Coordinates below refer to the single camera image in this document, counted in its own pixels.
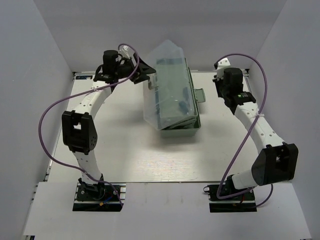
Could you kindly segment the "green plastic toolbox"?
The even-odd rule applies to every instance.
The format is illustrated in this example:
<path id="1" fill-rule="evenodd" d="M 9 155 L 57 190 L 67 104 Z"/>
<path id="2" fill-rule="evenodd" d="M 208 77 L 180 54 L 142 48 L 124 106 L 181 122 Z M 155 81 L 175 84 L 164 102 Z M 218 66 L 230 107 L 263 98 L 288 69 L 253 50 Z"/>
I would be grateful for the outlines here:
<path id="1" fill-rule="evenodd" d="M 155 69 L 143 83 L 143 118 L 162 138 L 193 137 L 201 128 L 199 104 L 206 101 L 194 87 L 184 51 L 170 40 L 149 53 Z"/>

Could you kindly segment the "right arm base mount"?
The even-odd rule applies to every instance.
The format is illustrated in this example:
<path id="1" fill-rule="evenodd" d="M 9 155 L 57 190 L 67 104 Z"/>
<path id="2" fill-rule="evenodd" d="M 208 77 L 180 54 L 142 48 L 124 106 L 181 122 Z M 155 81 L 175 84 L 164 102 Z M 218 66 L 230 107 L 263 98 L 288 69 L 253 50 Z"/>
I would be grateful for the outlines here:
<path id="1" fill-rule="evenodd" d="M 209 184 L 203 188 L 203 193 L 208 195 L 210 213 L 250 213 L 257 212 L 254 192 L 226 199 L 217 198 L 219 184 Z"/>

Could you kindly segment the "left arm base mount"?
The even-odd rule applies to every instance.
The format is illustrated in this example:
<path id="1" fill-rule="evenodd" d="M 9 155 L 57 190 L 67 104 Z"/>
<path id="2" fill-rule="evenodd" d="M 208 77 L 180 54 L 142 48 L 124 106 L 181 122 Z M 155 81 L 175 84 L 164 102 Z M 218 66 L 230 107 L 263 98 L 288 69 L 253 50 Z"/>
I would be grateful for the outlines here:
<path id="1" fill-rule="evenodd" d="M 120 212 L 125 203 L 126 184 L 86 184 L 78 179 L 73 212 Z"/>

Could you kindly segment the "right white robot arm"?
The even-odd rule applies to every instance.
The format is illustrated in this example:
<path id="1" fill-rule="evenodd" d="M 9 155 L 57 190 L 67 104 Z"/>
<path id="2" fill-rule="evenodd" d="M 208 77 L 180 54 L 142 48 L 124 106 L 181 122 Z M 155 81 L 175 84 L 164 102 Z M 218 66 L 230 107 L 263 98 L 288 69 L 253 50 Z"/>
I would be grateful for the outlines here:
<path id="1" fill-rule="evenodd" d="M 257 186 L 291 181 L 295 176 L 299 150 L 294 143 L 286 143 L 264 117 L 262 110 L 266 99 L 257 104 L 253 94 L 244 90 L 242 70 L 232 67 L 226 56 L 219 59 L 214 68 L 216 75 L 212 81 L 218 97 L 247 130 L 223 174 L 217 198 L 236 200 Z M 230 175 L 231 166 L 248 139 L 253 140 L 258 156 L 248 170 Z"/>

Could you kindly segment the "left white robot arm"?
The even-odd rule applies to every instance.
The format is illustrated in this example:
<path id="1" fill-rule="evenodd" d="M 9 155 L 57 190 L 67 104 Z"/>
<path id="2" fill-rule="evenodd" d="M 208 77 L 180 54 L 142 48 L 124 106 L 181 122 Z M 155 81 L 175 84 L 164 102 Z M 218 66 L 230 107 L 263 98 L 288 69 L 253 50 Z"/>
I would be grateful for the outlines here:
<path id="1" fill-rule="evenodd" d="M 116 84 L 128 79 L 134 84 L 150 79 L 156 70 L 141 60 L 135 53 L 130 57 L 125 52 L 106 50 L 102 64 L 95 71 L 91 92 L 85 94 L 80 104 L 71 111 L 62 114 L 63 143 L 75 156 L 82 170 L 80 185 L 94 199 L 105 196 L 103 174 L 98 168 L 94 149 L 98 142 L 98 134 L 94 124 L 103 102 L 113 93 Z"/>

